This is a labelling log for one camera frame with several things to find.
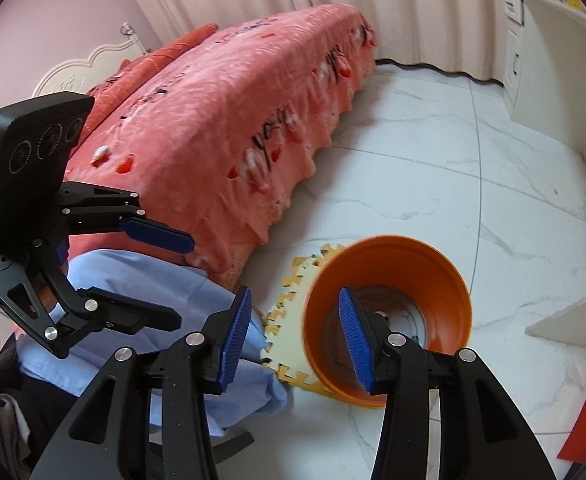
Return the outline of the orange trash bin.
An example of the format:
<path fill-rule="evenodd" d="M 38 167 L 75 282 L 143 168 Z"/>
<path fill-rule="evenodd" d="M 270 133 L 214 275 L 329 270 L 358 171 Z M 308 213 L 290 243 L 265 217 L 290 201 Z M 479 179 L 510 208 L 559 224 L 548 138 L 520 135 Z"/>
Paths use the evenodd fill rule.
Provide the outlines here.
<path fill-rule="evenodd" d="M 380 313 L 391 330 L 421 347 L 453 354 L 472 328 L 468 286 L 439 250 L 414 238 L 382 235 L 360 240 L 325 263 L 306 294 L 302 337 L 307 360 L 335 399 L 381 408 L 357 382 L 337 312 L 339 292 L 354 289 L 363 309 Z"/>

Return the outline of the light blue trousers leg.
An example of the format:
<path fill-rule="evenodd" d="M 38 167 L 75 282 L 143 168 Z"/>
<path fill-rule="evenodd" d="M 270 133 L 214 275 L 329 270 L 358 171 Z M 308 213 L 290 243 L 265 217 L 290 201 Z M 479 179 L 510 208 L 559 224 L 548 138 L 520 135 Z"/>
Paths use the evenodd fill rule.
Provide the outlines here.
<path fill-rule="evenodd" d="M 116 350 L 127 347 L 138 354 L 165 350 L 202 330 L 210 315 L 227 311 L 235 300 L 232 292 L 201 270 L 128 250 L 85 252 L 70 261 L 66 278 L 92 299 L 114 300 L 116 311 L 132 317 L 88 334 L 69 348 L 64 359 L 28 335 L 18 337 L 21 372 L 74 398 Z M 261 362 L 267 346 L 263 323 L 255 311 L 247 316 L 249 325 L 232 382 L 219 396 L 209 394 L 204 399 L 208 430 L 214 437 L 254 414 L 277 414 L 289 400 L 276 374 Z"/>

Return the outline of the pink love blanket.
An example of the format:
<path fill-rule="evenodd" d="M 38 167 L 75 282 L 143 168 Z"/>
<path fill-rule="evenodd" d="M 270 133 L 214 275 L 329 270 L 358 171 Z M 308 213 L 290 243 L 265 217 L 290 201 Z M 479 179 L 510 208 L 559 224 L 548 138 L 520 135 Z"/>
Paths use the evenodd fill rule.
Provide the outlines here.
<path fill-rule="evenodd" d="M 124 249 L 237 283 L 295 186 L 375 67 L 375 34 L 345 3 L 218 29 L 120 105 L 73 152 L 66 177 L 136 192 L 154 221 L 190 233 L 189 254 L 123 233 L 76 235 L 72 256 Z"/>

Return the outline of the folded red quilt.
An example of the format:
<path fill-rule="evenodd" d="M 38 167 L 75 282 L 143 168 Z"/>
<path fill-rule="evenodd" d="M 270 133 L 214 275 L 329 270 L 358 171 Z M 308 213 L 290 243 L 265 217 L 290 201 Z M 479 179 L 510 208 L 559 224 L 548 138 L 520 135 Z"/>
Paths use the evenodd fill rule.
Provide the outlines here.
<path fill-rule="evenodd" d="M 92 96 L 95 102 L 80 133 L 78 144 L 82 145 L 88 136 L 149 79 L 161 73 L 180 55 L 202 44 L 217 30 L 217 24 L 208 23 L 151 53 L 133 61 L 124 61 L 113 75 L 88 90 L 88 96 Z"/>

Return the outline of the yellow foam puzzle mat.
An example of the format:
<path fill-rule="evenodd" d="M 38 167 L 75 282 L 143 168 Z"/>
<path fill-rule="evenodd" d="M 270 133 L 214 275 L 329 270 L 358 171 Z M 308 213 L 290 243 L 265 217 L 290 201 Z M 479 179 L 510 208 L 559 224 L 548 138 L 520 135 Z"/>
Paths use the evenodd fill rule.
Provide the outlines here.
<path fill-rule="evenodd" d="M 279 381 L 337 400 L 339 397 L 314 372 L 303 341 L 305 302 L 320 271 L 345 247 L 324 244 L 319 252 L 295 257 L 280 281 L 275 303 L 263 315 L 267 341 L 261 350 L 263 365 L 273 370 Z"/>

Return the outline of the white bed headboard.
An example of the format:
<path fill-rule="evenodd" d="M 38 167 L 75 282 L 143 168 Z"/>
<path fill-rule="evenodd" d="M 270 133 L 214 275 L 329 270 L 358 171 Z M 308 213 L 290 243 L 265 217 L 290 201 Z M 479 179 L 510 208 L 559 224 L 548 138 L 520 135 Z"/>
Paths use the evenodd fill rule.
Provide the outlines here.
<path fill-rule="evenodd" d="M 120 44 L 101 44 L 87 58 L 71 58 L 54 65 L 40 78 L 32 97 L 60 91 L 85 93 L 118 71 L 124 61 L 133 61 L 147 54 L 147 49 L 132 25 L 120 28 L 125 40 Z"/>

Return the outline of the white desk cabinet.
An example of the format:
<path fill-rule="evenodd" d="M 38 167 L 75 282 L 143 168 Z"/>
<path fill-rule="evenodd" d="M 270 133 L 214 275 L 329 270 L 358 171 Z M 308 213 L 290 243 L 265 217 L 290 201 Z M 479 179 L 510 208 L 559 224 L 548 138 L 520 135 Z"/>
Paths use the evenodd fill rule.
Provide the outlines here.
<path fill-rule="evenodd" d="M 558 0 L 502 0 L 502 9 L 512 122 L 586 157 L 586 12 Z"/>

